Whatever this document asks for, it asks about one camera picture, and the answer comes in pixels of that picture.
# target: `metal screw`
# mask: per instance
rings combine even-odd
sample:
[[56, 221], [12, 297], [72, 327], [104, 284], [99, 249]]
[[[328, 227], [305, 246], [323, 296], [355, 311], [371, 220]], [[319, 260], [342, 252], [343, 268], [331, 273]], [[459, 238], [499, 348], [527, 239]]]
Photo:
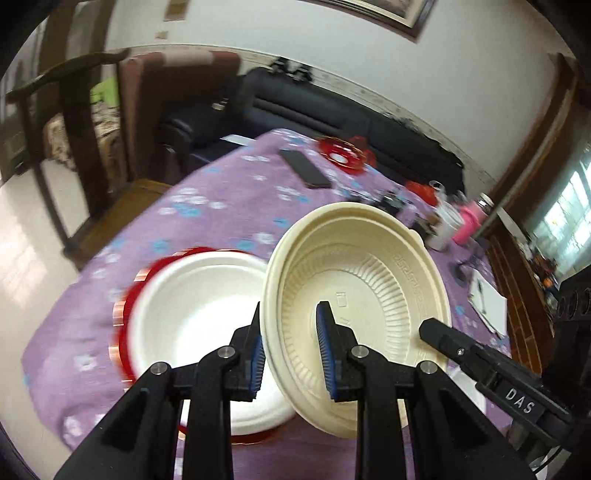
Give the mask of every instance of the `metal screw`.
[[426, 362], [421, 362], [421, 370], [427, 375], [435, 373], [437, 369], [438, 366], [434, 362], [430, 362], [429, 360], [427, 360]]
[[234, 350], [234, 347], [229, 345], [223, 346], [217, 351], [217, 355], [222, 358], [230, 358], [235, 353], [236, 351]]
[[168, 370], [168, 365], [164, 362], [156, 362], [150, 367], [150, 372], [154, 375], [162, 375], [166, 370]]
[[369, 350], [366, 346], [355, 345], [351, 349], [351, 355], [356, 356], [357, 358], [364, 358], [369, 355]]

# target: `green cloth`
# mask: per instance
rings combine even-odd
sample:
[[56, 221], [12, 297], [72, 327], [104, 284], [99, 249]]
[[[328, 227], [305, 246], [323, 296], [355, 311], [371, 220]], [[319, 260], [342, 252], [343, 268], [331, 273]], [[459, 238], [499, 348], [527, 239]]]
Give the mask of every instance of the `green cloth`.
[[103, 100], [108, 107], [119, 106], [117, 80], [115, 77], [109, 77], [104, 82], [100, 82], [90, 89], [90, 102], [96, 103], [100, 100]]

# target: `wooden chair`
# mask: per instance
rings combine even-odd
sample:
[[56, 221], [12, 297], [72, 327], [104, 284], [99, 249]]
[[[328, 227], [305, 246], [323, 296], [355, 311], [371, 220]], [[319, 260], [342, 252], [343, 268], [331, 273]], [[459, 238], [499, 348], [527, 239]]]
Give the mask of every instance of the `wooden chair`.
[[[78, 270], [81, 270], [127, 224], [158, 200], [169, 188], [166, 184], [152, 180], [133, 181], [128, 163], [125, 185], [115, 191], [109, 187], [90, 110], [90, 74], [95, 67], [114, 64], [119, 80], [120, 62], [127, 58], [128, 54], [129, 49], [126, 49], [117, 53], [91, 53], [67, 60], [6, 95], [8, 103], [16, 103], [18, 106], [25, 134], [28, 161], [53, 226], [64, 245], [63, 253], [74, 262]], [[34, 123], [29, 109], [29, 97], [42, 86], [50, 83], [56, 83], [59, 88], [66, 134], [90, 213], [88, 220], [72, 237], [68, 237], [43, 174], [41, 162], [45, 159], [45, 155], [41, 141], [41, 128], [37, 129], [38, 132], [34, 132]], [[123, 109], [121, 109], [120, 122], [121, 141], [127, 158]]]

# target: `white wall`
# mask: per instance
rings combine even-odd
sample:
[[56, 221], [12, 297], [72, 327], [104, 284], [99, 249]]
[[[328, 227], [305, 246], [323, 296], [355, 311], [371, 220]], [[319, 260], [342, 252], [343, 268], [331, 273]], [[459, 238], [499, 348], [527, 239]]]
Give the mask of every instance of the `white wall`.
[[548, 53], [570, 53], [525, 0], [438, 0], [417, 43], [370, 21], [299, 0], [193, 0], [164, 22], [167, 0], [119, 0], [107, 48], [195, 43], [317, 66], [410, 110], [498, 179], [550, 90]]

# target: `framed picture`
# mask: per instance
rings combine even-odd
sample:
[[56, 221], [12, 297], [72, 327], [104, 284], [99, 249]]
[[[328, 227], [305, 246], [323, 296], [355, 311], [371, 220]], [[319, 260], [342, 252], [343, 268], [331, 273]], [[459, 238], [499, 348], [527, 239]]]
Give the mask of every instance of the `framed picture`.
[[164, 21], [184, 20], [187, 18], [187, 8], [189, 8], [189, 0], [168, 0]]
[[416, 40], [435, 0], [312, 0], [370, 17]]

